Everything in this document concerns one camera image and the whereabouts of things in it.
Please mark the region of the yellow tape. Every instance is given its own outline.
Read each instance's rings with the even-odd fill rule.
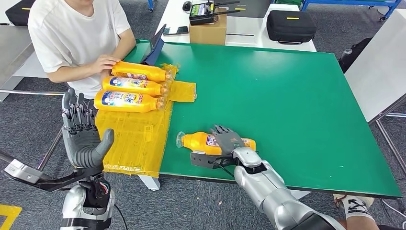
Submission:
[[[178,72],[178,67],[174,65],[165,64],[162,65],[162,69],[170,69],[174,74]],[[195,84],[194,87],[191,86],[193,83],[180,81],[178,85],[174,82],[170,92],[172,87],[178,89],[177,87],[181,85],[186,85],[186,90],[189,92],[193,92],[196,88]],[[97,113],[96,126],[100,135],[103,135],[108,128],[114,130],[113,146],[103,161],[106,172],[159,176],[173,107],[173,101],[169,98],[167,100],[162,111],[153,110],[148,113],[99,111]],[[183,100],[190,100],[190,97],[185,97]]]
[[[169,100],[174,102],[194,102],[196,97],[196,83],[177,80],[172,82]]]
[[[17,206],[0,205],[0,216],[5,216],[6,219],[0,226],[0,230],[9,230],[22,208]]]

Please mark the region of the sneaker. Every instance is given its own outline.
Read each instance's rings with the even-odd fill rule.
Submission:
[[[334,196],[334,204],[336,204],[337,207],[340,207],[340,201],[347,197],[347,195],[342,194],[333,194],[333,196]],[[357,195],[355,195],[355,197],[364,202],[367,208],[370,207],[374,201],[372,197],[357,196]]]

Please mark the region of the black box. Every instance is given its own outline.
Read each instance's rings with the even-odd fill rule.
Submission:
[[[30,9],[34,2],[35,0],[22,0],[6,10],[10,22],[16,26],[27,26],[28,15],[30,15]]]
[[[315,36],[316,25],[312,17],[303,11],[271,11],[267,19],[267,31],[272,41],[303,43]]]

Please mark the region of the yellow bottle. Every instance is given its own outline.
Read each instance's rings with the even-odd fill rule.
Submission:
[[[242,138],[245,146],[255,150],[255,141]],[[179,132],[176,137],[176,146],[178,148],[187,147],[193,151],[203,151],[207,155],[221,155],[221,148],[218,146],[213,135],[197,132],[194,134],[185,134],[184,132]]]
[[[137,92],[151,96],[161,96],[168,93],[167,84],[161,85],[150,80],[114,76],[103,79],[103,89],[109,91]]]
[[[119,61],[113,65],[112,74],[118,77],[127,77],[155,82],[173,79],[171,70],[165,71],[156,66],[147,66],[123,61]]]
[[[104,111],[146,113],[162,109],[164,105],[164,97],[153,98],[134,92],[99,91],[94,98],[94,107]]]

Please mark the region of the robotic arm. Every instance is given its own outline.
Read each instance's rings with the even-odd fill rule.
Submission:
[[[209,168],[234,164],[236,182],[249,195],[261,213],[278,230],[344,230],[332,217],[321,214],[297,200],[272,166],[229,128],[211,129],[222,156],[191,153],[192,164]]]
[[[65,148],[73,166],[71,175],[54,179],[0,151],[0,159],[9,163],[3,172],[16,181],[49,192],[78,182],[65,197],[61,229],[110,229],[114,192],[104,179],[102,161],[113,144],[114,132],[106,130],[103,141],[100,140],[92,105],[85,105],[83,94],[77,98],[73,89],[63,96],[62,118]],[[85,207],[93,212],[85,213]]]

